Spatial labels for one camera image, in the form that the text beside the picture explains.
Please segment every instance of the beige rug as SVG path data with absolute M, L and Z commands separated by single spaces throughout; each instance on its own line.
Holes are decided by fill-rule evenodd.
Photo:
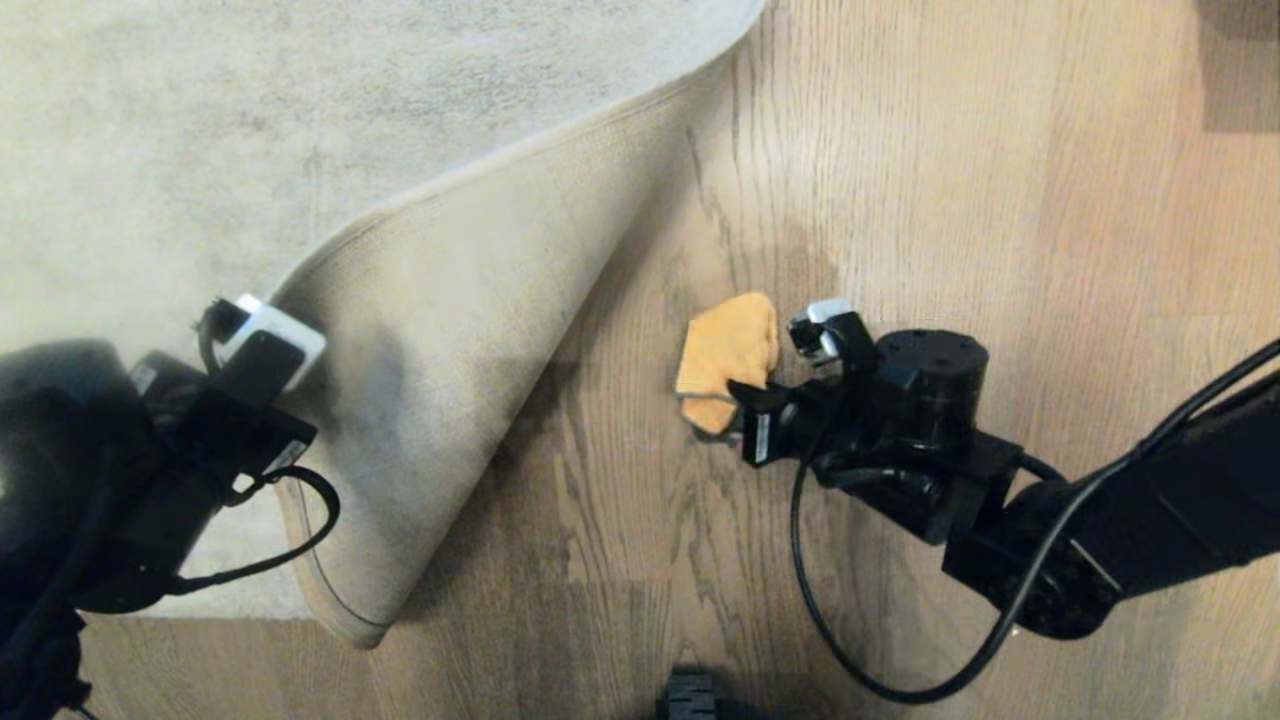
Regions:
M 191 322 L 243 291 L 330 337 L 289 406 L 334 536 L 150 612 L 376 643 L 762 5 L 0 0 L 0 352 L 195 361 Z M 292 542 L 323 518 L 297 492 Z M 282 550 L 274 505 L 187 573 Z

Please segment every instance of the wooden floor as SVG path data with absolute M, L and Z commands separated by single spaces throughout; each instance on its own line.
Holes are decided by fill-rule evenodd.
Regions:
M 786 544 L 792 468 L 696 445 L 684 323 L 746 290 L 849 296 L 876 332 L 992 352 L 980 424 L 1073 474 L 1280 334 L 1275 0 L 777 3 L 691 127 L 404 621 L 371 653 L 308 623 L 95 619 L 91 707 L 134 717 L 608 717 L 698 664 L 777 717 L 1280 717 L 1275 557 L 1021 633 L 961 696 L 841 675 Z M 804 368 L 788 357 L 783 377 Z M 867 509 L 813 491 L 820 602 L 919 687 L 995 612 Z

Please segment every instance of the hardwood floor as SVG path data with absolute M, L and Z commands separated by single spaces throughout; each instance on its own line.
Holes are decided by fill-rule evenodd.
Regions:
M 308 623 L 95 619 L 91 707 L 125 717 L 652 714 L 675 664 L 777 717 L 1280 716 L 1280 562 L 1021 633 L 961 696 L 882 702 L 805 616 L 790 464 L 694 442 L 685 322 L 833 295 L 992 363 L 980 425 L 1078 475 L 1280 334 L 1280 5 L 780 1 L 622 245 L 381 648 Z M 786 359 L 782 377 L 804 368 Z M 810 489 L 838 634 L 923 685 L 995 612 L 941 552 Z

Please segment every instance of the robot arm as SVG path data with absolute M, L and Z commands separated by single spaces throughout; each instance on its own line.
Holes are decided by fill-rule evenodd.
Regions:
M 337 493 L 293 466 L 316 430 L 273 407 L 324 337 L 242 299 L 209 309 L 200 347 L 206 372 L 156 352 L 127 373 L 99 341 L 0 357 L 0 719 L 83 703 L 76 610 L 142 610 L 282 565 L 333 529 Z M 244 491 L 241 475 L 252 479 Z M 307 543 L 238 570 L 179 575 L 219 510 L 282 477 L 329 509 Z
M 972 337 L 916 329 L 873 342 L 838 300 L 812 305 L 788 329 L 801 355 L 838 363 L 841 373 L 795 388 L 732 386 L 744 407 L 742 459 L 755 466 L 801 460 L 792 512 L 808 468 L 822 486 L 924 542 L 946 543 L 942 570 L 1009 614 L 1010 624 L 1082 638 L 1116 602 L 1280 551 L 1280 373 L 1192 416 L 1280 355 L 1280 342 L 1188 401 L 1125 457 L 1068 483 L 974 427 L 988 355 Z M 1019 469 L 1044 482 L 1006 503 Z M 797 544 L 794 551 L 814 620 L 841 659 L 812 602 Z M 841 662 L 890 700 L 931 702 L 972 679 L 1001 639 L 993 630 L 969 678 L 931 691 L 893 691 Z

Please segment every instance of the orange cloth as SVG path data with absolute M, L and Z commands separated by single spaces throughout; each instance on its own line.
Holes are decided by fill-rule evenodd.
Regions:
M 760 292 L 739 295 L 689 322 L 676 375 L 686 420 L 712 434 L 728 428 L 737 404 L 728 380 L 764 387 L 778 364 L 778 314 Z

